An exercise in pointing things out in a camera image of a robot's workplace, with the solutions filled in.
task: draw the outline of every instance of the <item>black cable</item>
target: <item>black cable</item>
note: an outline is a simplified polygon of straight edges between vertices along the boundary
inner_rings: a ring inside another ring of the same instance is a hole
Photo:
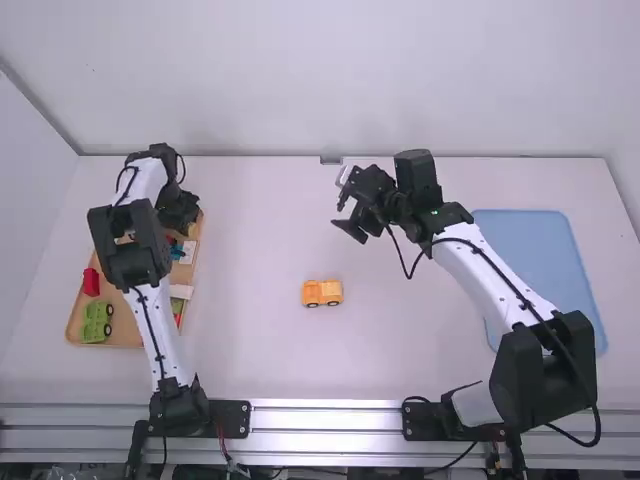
[[[333,475],[340,475],[342,477],[347,476],[347,472],[336,472],[334,470],[329,470],[328,468],[321,467],[293,467],[293,470],[307,470],[309,472],[318,472],[318,473],[329,473]]]
[[[156,334],[153,331],[153,326],[151,325],[151,318],[149,317],[149,310],[147,309],[147,298],[142,294],[142,292],[137,287],[131,287],[133,291],[138,294],[138,302],[142,304],[142,311],[144,312],[144,319],[147,323],[147,328],[149,329],[149,335],[151,336],[151,342],[153,343],[153,348],[156,351],[156,362],[160,365],[160,380],[163,381],[165,379],[165,371],[164,371],[164,362],[163,356],[160,354],[160,347],[158,347],[158,340],[156,339]],[[160,403],[162,405],[162,466],[160,467],[160,474],[164,470],[165,465],[167,464],[167,436],[165,435],[165,417],[166,417],[166,405],[164,401],[164,396],[162,392],[160,392]]]
[[[391,237],[391,240],[393,240],[393,245],[396,247],[396,252],[398,252],[398,258],[400,258],[400,264],[402,265],[402,271],[404,272],[404,276],[407,278],[407,280],[411,280],[413,278],[413,275],[416,273],[416,268],[418,267],[418,262],[420,262],[420,259],[425,255],[425,251],[422,250],[418,254],[416,259],[413,261],[413,265],[411,265],[411,270],[407,271],[407,266],[404,263],[404,256],[402,255],[402,251],[400,250],[400,245],[398,245],[398,240],[396,240],[396,236],[393,233],[393,230],[391,230],[389,225],[387,225],[385,227],[385,230],[387,231],[387,233]]]
[[[458,455],[454,460],[451,460],[449,463],[447,463],[446,465],[443,465],[442,467],[433,468],[431,470],[425,470],[424,476],[426,477],[427,475],[431,475],[432,473],[441,472],[442,470],[446,470],[447,468],[453,467],[456,463],[458,463],[460,460],[466,457],[469,454],[469,452],[473,450],[473,448],[477,444],[478,442],[471,442],[471,445],[469,445],[467,449],[464,452],[462,452],[460,455]]]
[[[402,254],[400,253],[400,249],[398,247],[397,242],[395,241],[395,237],[393,236],[393,234],[392,234],[392,238],[394,239],[394,244],[396,245],[396,249],[398,251],[398,254],[401,256],[401,264],[402,264],[402,267],[403,267],[403,269],[405,271],[405,275],[407,276],[407,278],[411,279],[413,277],[413,273],[414,273],[415,267],[418,265],[418,262],[419,262],[420,258],[422,257],[422,255],[426,255],[426,252],[425,252],[424,249],[420,252],[420,254],[416,257],[416,259],[415,259],[415,261],[413,263],[413,268],[412,268],[411,272],[409,274],[407,274],[406,268],[404,266],[404,259],[402,259]],[[527,310],[529,310],[531,312],[531,314],[536,319],[536,321],[539,324],[542,325],[542,327],[545,329],[546,333],[551,337],[551,339],[553,340],[553,343],[556,345],[556,347],[562,352],[562,355],[565,357],[567,363],[569,363],[569,366],[573,370],[574,375],[577,377],[578,382],[580,383],[582,389],[584,390],[584,394],[585,394],[585,398],[587,400],[587,404],[591,406],[591,411],[593,413],[593,420],[594,420],[594,423],[595,423],[595,432],[594,432],[594,435],[593,435],[593,439],[591,439],[588,442],[585,442],[583,440],[580,440],[579,438],[576,438],[574,435],[570,434],[569,432],[566,432],[565,430],[561,429],[560,427],[557,427],[557,426],[553,425],[552,423],[547,423],[547,424],[545,424],[545,426],[547,426],[550,429],[554,430],[555,432],[565,436],[566,438],[568,438],[572,442],[580,445],[581,447],[585,447],[585,448],[595,447],[600,442],[600,438],[602,436],[602,422],[601,422],[601,419],[600,419],[600,411],[598,410],[598,406],[596,405],[596,403],[591,398],[591,393],[589,392],[589,388],[587,387],[587,381],[585,380],[580,368],[578,368],[578,365],[576,365],[576,362],[573,359],[573,355],[571,355],[571,353],[569,352],[567,347],[565,347],[564,344],[560,341],[560,339],[558,338],[556,333],[547,325],[547,323],[540,316],[538,311],[534,308],[534,306],[531,303],[531,301],[528,300],[522,294],[522,292],[520,292],[520,290],[518,290],[518,287],[516,287],[511,280],[509,280],[509,278],[505,275],[505,273],[502,270],[500,270],[500,267],[498,267],[494,263],[494,261],[491,260],[491,258],[489,258],[489,256],[486,253],[484,253],[484,251],[481,248],[477,247],[470,240],[466,240],[466,239],[463,239],[463,238],[456,238],[456,237],[438,238],[438,239],[434,240],[433,242],[431,242],[431,245],[433,246],[433,245],[437,245],[439,243],[446,243],[446,242],[462,243],[463,245],[466,245],[469,248],[471,248],[471,251],[474,254],[480,255],[480,257],[482,257],[482,259],[489,264],[489,266],[494,270],[494,272],[496,272],[496,274],[507,284],[507,286],[511,289],[511,291],[522,302],[522,305],[521,305],[520,308],[527,309]]]
[[[184,178],[187,176],[187,166],[184,163],[184,157],[182,155],[180,155],[179,153],[176,154],[178,157],[180,157],[180,161],[182,162],[182,177],[180,178],[180,181],[178,182],[178,185],[181,185],[182,182],[184,182]]]
[[[272,475],[267,475],[266,473],[262,473],[260,471],[258,471],[257,473],[258,476],[262,478],[262,480],[275,480],[284,471],[285,468],[286,467],[279,468],[278,470],[276,470],[276,473]]]
[[[138,171],[140,169],[133,165],[127,165],[122,170],[120,170],[120,173],[118,174],[118,179],[116,180],[116,192],[120,189],[120,178],[122,177],[122,174],[127,170],[133,170],[133,175],[129,179],[129,183],[127,183],[127,188],[124,189],[124,192],[122,192],[122,195],[120,195],[120,198],[118,198],[118,200],[116,200],[116,202],[113,204],[114,207],[117,207],[118,205],[120,205],[122,201],[129,196],[129,190],[131,190],[131,185],[133,185],[133,181],[136,179],[136,176],[138,175]]]

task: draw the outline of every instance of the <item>metal bracket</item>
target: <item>metal bracket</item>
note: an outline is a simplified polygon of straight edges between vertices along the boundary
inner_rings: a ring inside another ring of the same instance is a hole
[[[249,436],[251,403],[246,400],[209,400],[211,422],[189,438],[218,438],[218,428],[224,438],[243,439]],[[166,433],[162,428],[162,418],[149,421],[148,437],[184,437],[180,433]]]
[[[454,429],[445,422],[441,403],[405,402],[402,404],[402,435],[408,442],[504,442],[504,425]]]

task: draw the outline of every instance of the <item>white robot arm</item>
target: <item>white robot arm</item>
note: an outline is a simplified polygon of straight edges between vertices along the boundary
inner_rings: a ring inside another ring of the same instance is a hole
[[[549,422],[591,407],[594,440],[566,436],[582,446],[597,444],[600,419],[589,320],[579,311],[561,313],[536,294],[491,248],[473,216],[459,203],[442,200],[428,150],[401,152],[394,161],[397,181],[376,165],[343,167],[336,180],[338,211],[350,197],[356,205],[349,219],[332,223],[362,244],[368,235],[388,231],[393,236],[391,226],[399,226],[503,334],[488,382],[447,392],[437,404],[410,397],[428,405],[404,405],[403,410],[425,412],[422,419],[403,413],[405,438],[500,441],[506,431],[519,434],[543,424],[566,434]],[[544,356],[544,350],[550,355]],[[416,422],[407,435],[406,425]]]
[[[90,209],[87,220],[105,278],[123,292],[144,342],[152,378],[151,427],[189,435],[210,423],[211,414],[170,305],[164,229],[187,235],[200,211],[198,197],[176,181],[177,158],[166,144],[129,155],[110,204]]]
[[[111,200],[112,207],[124,207],[144,199],[155,206],[169,181],[163,162],[152,157],[128,163],[120,177],[118,191]],[[136,232],[130,230],[125,234],[135,235]],[[124,298],[134,314],[149,358],[153,391],[159,391],[160,381],[169,376],[175,376],[179,387],[191,385],[195,373],[184,354],[171,311],[169,276],[162,277],[156,287],[149,283],[130,285]]]

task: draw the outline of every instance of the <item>toy car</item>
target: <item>toy car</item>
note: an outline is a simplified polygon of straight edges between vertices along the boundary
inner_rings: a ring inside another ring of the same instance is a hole
[[[91,302],[84,309],[82,343],[101,343],[111,335],[113,305],[107,302]]]
[[[302,287],[302,304],[305,307],[315,308],[319,305],[333,307],[340,305],[343,301],[340,280],[326,280],[324,282],[309,280]]]

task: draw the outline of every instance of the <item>metal rail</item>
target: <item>metal rail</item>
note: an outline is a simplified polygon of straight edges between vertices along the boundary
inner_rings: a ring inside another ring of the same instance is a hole
[[[228,440],[234,458],[253,465],[443,465],[466,443],[407,442],[400,433],[400,402],[351,400],[253,400],[251,434]],[[640,469],[640,412],[601,412],[603,435],[580,448],[547,428],[523,437],[532,468]],[[0,404],[0,462],[124,462],[132,426],[146,418],[141,405]],[[557,422],[591,435],[589,412]],[[169,439],[169,463],[223,464],[215,439]],[[478,445],[459,466],[482,467]],[[509,464],[505,453],[505,464]],[[146,462],[162,460],[160,439],[150,439]]]

